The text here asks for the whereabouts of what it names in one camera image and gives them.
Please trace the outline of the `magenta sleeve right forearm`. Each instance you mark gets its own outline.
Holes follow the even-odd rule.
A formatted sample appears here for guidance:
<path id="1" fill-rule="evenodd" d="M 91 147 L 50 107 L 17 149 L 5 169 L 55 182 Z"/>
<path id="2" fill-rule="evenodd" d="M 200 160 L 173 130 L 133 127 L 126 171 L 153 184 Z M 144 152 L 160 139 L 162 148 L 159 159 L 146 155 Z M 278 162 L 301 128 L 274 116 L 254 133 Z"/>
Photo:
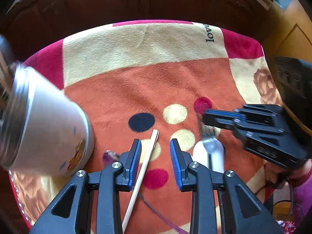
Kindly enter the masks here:
<path id="1" fill-rule="evenodd" d="M 290 179 L 289 184 L 293 187 L 293 214 L 298 226 L 311 207 L 311 170 L 301 178 Z"/>

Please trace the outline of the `person's right hand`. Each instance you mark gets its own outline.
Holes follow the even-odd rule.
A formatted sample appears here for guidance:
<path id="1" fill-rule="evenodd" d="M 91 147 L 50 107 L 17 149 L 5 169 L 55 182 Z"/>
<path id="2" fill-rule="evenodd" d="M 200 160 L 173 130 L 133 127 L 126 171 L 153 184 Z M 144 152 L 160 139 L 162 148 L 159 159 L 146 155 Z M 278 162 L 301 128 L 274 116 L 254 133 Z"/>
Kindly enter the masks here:
<path id="1" fill-rule="evenodd" d="M 311 176 L 311 160 L 307 160 L 303 166 L 294 170 L 288 171 L 272 163 L 265 163 L 264 165 L 265 179 L 273 184 L 278 182 L 278 176 L 283 174 L 286 180 L 295 187 L 305 183 Z"/>

